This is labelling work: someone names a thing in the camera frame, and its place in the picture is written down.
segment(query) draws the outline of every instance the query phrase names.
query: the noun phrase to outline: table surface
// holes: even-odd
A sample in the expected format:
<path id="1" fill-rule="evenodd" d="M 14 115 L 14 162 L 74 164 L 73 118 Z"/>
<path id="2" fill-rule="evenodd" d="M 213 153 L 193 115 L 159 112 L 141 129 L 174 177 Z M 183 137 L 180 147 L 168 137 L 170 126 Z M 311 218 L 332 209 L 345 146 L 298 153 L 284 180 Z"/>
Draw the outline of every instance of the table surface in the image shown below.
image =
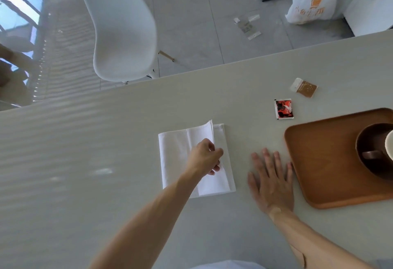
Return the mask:
<path id="1" fill-rule="evenodd" d="M 226 125 L 237 191 L 189 200 L 156 268 L 297 268 L 251 199 L 250 153 L 267 146 L 288 160 L 290 125 L 393 108 L 392 44 L 390 30 L 1 112 L 4 268 L 86 266 L 160 192 L 158 134 L 210 119 Z M 296 77 L 319 85 L 312 99 L 289 91 Z M 275 119 L 276 98 L 292 98 L 293 120 Z M 316 210 L 294 187 L 295 212 L 315 230 L 364 260 L 392 256 L 392 201 Z"/>

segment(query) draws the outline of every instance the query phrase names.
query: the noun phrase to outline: wooden tray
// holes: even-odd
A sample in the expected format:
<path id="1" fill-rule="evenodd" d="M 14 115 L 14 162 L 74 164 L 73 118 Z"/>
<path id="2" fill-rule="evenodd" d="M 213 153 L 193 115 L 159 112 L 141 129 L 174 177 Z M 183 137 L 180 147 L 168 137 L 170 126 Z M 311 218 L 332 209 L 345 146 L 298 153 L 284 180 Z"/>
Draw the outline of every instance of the wooden tray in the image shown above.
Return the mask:
<path id="1" fill-rule="evenodd" d="M 306 201 L 317 209 L 393 198 L 393 182 L 368 170 L 356 152 L 356 137 L 373 123 L 393 123 L 381 108 L 294 125 L 285 142 Z"/>

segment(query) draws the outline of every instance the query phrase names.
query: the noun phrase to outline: red packet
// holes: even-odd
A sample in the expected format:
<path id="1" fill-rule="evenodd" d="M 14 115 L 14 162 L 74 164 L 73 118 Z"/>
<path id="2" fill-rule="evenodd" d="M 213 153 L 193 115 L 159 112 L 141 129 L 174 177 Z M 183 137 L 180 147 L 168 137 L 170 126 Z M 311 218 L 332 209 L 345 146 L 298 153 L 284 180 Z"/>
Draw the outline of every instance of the red packet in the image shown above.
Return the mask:
<path id="1" fill-rule="evenodd" d="M 292 100 L 289 99 L 275 99 L 274 107 L 276 109 L 276 118 L 282 119 L 293 119 L 294 114 L 292 111 Z"/>

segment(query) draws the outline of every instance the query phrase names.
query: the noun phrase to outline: folded napkin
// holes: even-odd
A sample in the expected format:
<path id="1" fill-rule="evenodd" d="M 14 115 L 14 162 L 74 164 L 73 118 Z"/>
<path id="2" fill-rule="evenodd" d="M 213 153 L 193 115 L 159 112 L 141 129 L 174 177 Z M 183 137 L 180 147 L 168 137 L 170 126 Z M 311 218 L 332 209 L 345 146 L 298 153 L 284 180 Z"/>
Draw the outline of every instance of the folded napkin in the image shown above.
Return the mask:
<path id="1" fill-rule="evenodd" d="M 158 135 L 163 188 L 178 179 L 185 170 L 191 148 L 204 138 L 208 138 L 216 148 L 223 148 L 224 155 L 220 158 L 220 171 L 216 172 L 214 176 L 206 175 L 203 177 L 190 198 L 236 191 L 224 125 L 213 125 L 211 120 L 202 126 L 163 132 Z"/>

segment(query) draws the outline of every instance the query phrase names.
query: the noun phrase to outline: left hand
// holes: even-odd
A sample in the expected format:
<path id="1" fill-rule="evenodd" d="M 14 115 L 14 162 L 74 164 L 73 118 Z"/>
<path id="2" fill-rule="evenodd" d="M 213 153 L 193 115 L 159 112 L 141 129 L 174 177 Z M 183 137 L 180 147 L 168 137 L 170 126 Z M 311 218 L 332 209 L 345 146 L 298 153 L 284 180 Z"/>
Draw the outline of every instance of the left hand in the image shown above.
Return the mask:
<path id="1" fill-rule="evenodd" d="M 215 148 L 208 138 L 192 148 L 188 157 L 186 172 L 202 179 L 205 175 L 214 175 L 220 170 L 220 157 L 224 151 Z"/>

